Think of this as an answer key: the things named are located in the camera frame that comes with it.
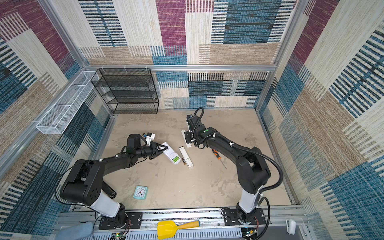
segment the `teal alarm clock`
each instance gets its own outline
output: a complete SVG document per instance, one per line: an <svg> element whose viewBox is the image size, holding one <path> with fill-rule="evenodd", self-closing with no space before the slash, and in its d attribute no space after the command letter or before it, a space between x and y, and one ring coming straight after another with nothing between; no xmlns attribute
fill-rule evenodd
<svg viewBox="0 0 384 240"><path fill-rule="evenodd" d="M133 194L133 198L144 200L145 197L147 196L147 190L148 190L147 187L136 186L135 193Z"/></svg>

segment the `clock face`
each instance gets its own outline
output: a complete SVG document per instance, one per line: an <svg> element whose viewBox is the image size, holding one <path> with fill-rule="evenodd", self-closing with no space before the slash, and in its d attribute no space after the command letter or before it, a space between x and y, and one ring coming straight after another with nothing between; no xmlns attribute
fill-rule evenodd
<svg viewBox="0 0 384 240"><path fill-rule="evenodd" d="M136 197L144 197L145 196L146 189L144 187L137 187L135 196Z"/></svg>

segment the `yellow shovel blade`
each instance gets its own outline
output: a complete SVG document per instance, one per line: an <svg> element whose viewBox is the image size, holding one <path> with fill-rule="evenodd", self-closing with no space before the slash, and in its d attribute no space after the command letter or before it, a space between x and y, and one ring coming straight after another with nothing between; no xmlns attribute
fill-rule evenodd
<svg viewBox="0 0 384 240"><path fill-rule="evenodd" d="M174 221L162 221L157 224L157 238L166 239L171 238L176 234L178 229L199 227L200 221L188 222L176 226Z"/></svg>

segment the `white mesh basket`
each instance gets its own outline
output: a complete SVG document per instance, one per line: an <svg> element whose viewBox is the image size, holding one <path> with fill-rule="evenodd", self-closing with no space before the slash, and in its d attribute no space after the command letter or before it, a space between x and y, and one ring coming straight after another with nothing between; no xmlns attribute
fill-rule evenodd
<svg viewBox="0 0 384 240"><path fill-rule="evenodd" d="M99 80L99 76L93 71L83 71L63 95L43 116L36 128L43 134L63 134L69 123L91 92L93 81Z"/></svg>

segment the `black mounting plate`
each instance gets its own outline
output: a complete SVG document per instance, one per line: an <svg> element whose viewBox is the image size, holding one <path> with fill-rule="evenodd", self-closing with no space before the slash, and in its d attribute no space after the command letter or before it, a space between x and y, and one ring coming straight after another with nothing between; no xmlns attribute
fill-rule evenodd
<svg viewBox="0 0 384 240"><path fill-rule="evenodd" d="M131 229L138 229L141 226L142 212L126 212L128 219L131 220ZM99 230L111 230L115 229L112 225L108 226L106 217L102 216L99 224Z"/></svg>
<svg viewBox="0 0 384 240"><path fill-rule="evenodd" d="M238 221L239 218L237 217L236 209L223 209L223 215L229 216L227 218L224 217L224 223L226 226L234 226L234 225L241 225L241 223ZM261 208L256 209L255 211L255 217L259 221L259 225L266 224L264 212ZM257 222L255 219L252 220L250 225L257 225Z"/></svg>

